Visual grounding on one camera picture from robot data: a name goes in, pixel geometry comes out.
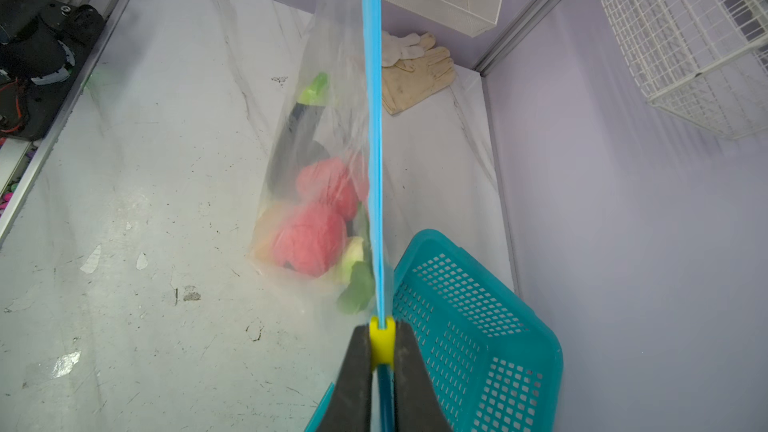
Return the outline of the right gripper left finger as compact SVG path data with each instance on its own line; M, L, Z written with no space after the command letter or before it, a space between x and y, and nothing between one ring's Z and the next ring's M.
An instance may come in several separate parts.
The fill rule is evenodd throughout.
M351 335L330 401L316 431L369 431L372 404L372 346L368 325Z

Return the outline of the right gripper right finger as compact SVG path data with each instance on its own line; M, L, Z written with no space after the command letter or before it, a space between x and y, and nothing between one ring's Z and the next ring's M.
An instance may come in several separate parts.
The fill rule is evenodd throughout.
M395 322L394 423L398 432L447 431L443 414L412 327Z

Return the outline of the teal plastic basket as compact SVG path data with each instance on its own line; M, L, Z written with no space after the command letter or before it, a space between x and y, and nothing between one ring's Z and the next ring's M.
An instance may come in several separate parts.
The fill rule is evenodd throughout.
M549 431L563 371L556 335L514 292L442 233L411 240L395 270L391 346L372 346L371 425L394 423L395 322L408 323L452 431ZM336 381L309 422L316 431Z

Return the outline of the pink dragonfruit toy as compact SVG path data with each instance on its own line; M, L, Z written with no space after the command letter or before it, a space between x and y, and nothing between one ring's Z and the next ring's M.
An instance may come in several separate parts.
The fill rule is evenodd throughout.
M278 266L320 277L339 260L346 242L345 219L331 206L312 202L279 228L271 253Z

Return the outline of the clear zip top bag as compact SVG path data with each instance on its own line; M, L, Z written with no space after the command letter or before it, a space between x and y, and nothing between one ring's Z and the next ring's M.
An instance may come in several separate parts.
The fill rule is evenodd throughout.
M381 0L316 0L298 74L269 157L249 258L279 312L311 337L307 358L333 373L310 422L394 427L391 371L353 377L357 323L388 311L383 239Z

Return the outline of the red strawberry toy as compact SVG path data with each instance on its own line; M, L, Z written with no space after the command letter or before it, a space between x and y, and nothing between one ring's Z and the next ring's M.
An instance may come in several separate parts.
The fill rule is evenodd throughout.
M320 160L304 167L295 185L302 199L326 204L345 220L352 220L358 206L368 197L366 160L361 154L348 160L339 157Z

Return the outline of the dark eggplant toy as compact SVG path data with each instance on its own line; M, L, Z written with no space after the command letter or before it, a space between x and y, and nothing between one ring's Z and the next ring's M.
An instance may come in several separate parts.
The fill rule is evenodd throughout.
M330 157L315 139L326 105L330 80L320 72L304 88L284 120L267 170L267 190L278 197L296 194L295 181L306 166Z

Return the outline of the white radish toy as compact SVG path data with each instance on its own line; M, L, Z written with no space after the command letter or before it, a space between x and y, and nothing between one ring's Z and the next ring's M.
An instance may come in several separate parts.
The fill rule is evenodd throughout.
M352 237L336 265L336 274L345 286L337 298L338 309L348 315L368 308L375 295L375 279L369 258L369 247L363 237Z

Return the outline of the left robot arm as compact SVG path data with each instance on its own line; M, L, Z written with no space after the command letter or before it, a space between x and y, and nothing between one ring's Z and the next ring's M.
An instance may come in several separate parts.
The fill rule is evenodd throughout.
M1 0L1 71L36 85L66 81L104 26L104 18L90 5Z

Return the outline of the beige cloth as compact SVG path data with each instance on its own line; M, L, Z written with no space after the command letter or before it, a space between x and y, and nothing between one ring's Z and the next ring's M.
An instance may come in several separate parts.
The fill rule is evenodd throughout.
M382 33L382 99L397 115L449 87L457 74L450 51L432 33Z

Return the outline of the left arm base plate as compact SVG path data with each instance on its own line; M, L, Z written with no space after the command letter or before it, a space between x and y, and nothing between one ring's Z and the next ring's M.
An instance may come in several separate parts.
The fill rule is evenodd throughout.
M43 138L102 33L94 7L50 0L1 46L1 135Z

